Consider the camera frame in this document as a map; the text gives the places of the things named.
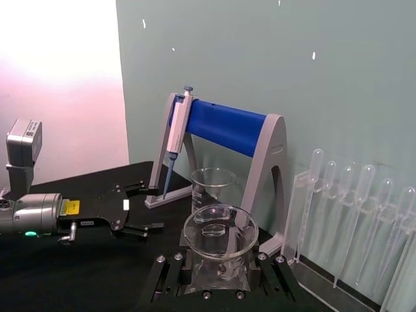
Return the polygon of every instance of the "bolt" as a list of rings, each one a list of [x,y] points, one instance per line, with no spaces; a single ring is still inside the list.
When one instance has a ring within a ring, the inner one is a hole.
[[[159,262],[159,263],[162,263],[162,262],[164,262],[166,259],[162,256],[162,255],[160,255],[160,256],[158,256],[158,258],[156,259],[156,261],[157,262]]]
[[[174,258],[175,260],[182,260],[183,258],[182,253],[178,252],[177,254],[175,254]]]
[[[276,262],[277,263],[283,263],[283,262],[285,262],[285,258],[282,255],[278,255],[276,257]]]
[[[257,258],[259,258],[259,260],[266,260],[267,259],[267,256],[266,256],[266,254],[265,253],[259,253],[259,255],[257,256]]]
[[[242,291],[237,291],[235,293],[235,296],[237,297],[237,299],[242,300],[244,299],[244,297],[246,296]]]
[[[210,297],[211,297],[211,293],[209,291],[204,291],[202,293],[202,298],[204,298],[205,300],[210,299]]]

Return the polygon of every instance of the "pipette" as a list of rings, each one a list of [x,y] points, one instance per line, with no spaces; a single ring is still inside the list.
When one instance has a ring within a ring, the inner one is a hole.
[[[328,242],[328,254],[326,257],[325,262],[328,263],[330,259],[330,252],[333,248],[333,244],[335,242],[335,238],[337,236],[338,224],[341,219],[341,212],[343,210],[343,201],[345,196],[348,195],[351,189],[352,178],[354,176],[354,167],[353,166],[345,166],[343,171],[341,172],[341,178],[338,184],[338,195],[337,201],[333,206],[333,210],[335,211],[334,223],[333,227],[328,228],[327,237],[329,237]]]
[[[192,105],[190,92],[193,90],[193,87],[185,86],[184,90],[184,94],[178,94],[176,96],[172,123],[170,125],[168,145],[166,146],[166,151],[168,152],[170,161],[168,174],[166,176],[166,181],[164,182],[163,199],[166,197],[166,193],[168,192],[170,177],[174,171],[175,160],[177,159],[177,155],[182,150],[183,137],[185,136],[185,131],[187,130],[190,106]]]
[[[307,226],[307,219],[309,217],[309,210],[311,208],[313,189],[315,188],[315,183],[319,179],[320,167],[322,166],[324,152],[321,149],[316,149],[313,151],[311,166],[309,167],[309,173],[307,175],[307,190],[306,190],[306,199],[304,205],[304,213],[302,215],[302,223],[300,224],[299,236],[298,236],[298,252],[296,254],[296,262],[299,263],[300,254],[302,252],[302,246],[304,244],[305,232]]]
[[[325,226],[326,204],[328,202],[328,197],[330,196],[330,190],[333,185],[333,180],[335,179],[336,171],[337,164],[335,161],[330,161],[325,167],[324,179],[322,180],[322,194],[317,207],[317,224],[312,233],[311,251],[317,250],[318,245],[322,241]]]
[[[392,192],[393,192],[393,180],[384,179],[380,185],[380,189],[378,190],[378,193],[375,198],[375,203],[374,203],[375,212],[374,212],[374,215],[372,216],[370,228],[367,232],[367,236],[365,237],[363,251],[361,253],[361,266],[357,274],[356,285],[358,285],[358,282],[361,279],[361,275],[363,273],[365,263],[367,262],[367,258],[370,254],[372,243],[374,241],[374,237],[376,236],[376,232],[378,229],[380,215],[389,205]]]
[[[348,229],[345,235],[345,243],[343,245],[343,250],[342,250],[343,256],[341,260],[338,262],[337,268],[335,270],[333,288],[336,288],[339,276],[343,272],[346,257],[351,247],[352,238],[354,237],[354,233],[356,231],[356,226],[358,223],[360,210],[363,207],[363,204],[367,201],[367,198],[369,197],[372,180],[374,179],[375,173],[376,173],[376,169],[371,164],[368,164],[364,166],[363,169],[361,169],[361,173],[359,175],[359,180],[358,180],[358,186],[356,190],[356,195],[354,198],[354,206],[351,207],[352,210],[351,210],[350,222],[348,224]]]
[[[411,210],[413,209],[413,204],[415,203],[415,199],[416,191],[413,187],[406,187],[400,195],[400,199],[397,205],[396,218],[393,222],[393,227],[391,228],[390,235],[387,240],[387,244],[385,246],[384,253],[382,256],[382,260],[380,261],[380,266],[378,267],[376,286],[373,290],[373,294],[375,294],[378,290],[378,287],[380,286],[385,271],[387,270],[387,266],[393,255],[393,252],[397,248],[397,242],[400,236],[401,227],[403,226],[403,222],[406,221],[407,218],[409,218]]]

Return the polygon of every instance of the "light green wall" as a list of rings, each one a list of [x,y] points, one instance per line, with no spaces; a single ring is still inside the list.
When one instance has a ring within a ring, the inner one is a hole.
[[[154,158],[168,94],[191,85],[207,101],[282,114],[292,174],[319,147],[375,164],[396,190],[416,186],[414,12],[411,0],[119,0],[131,162]],[[244,182],[248,159],[197,149]],[[269,203],[255,217],[270,229]]]

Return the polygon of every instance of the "small glass beaker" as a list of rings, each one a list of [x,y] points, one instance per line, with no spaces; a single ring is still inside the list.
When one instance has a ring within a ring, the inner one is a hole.
[[[214,203],[230,203],[235,174],[222,168],[201,168],[192,175],[192,212]]]
[[[192,282],[186,293],[204,289],[249,291],[248,260],[259,228],[244,210],[213,204],[192,213],[183,227],[192,249]]]

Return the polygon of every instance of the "black table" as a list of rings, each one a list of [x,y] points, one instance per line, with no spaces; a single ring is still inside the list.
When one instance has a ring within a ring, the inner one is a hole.
[[[115,183],[148,184],[152,162],[36,185],[32,193],[59,192],[80,199],[100,194]],[[161,181],[166,176],[162,171]],[[172,189],[189,185],[175,174]],[[130,198],[129,220],[164,222],[162,233],[146,242],[114,239],[109,228],[80,229],[72,246],[57,238],[0,237],[0,311],[128,311],[133,307],[156,255],[178,249],[181,228],[190,213],[190,197],[155,209],[145,196]],[[260,241],[269,235],[261,232]]]

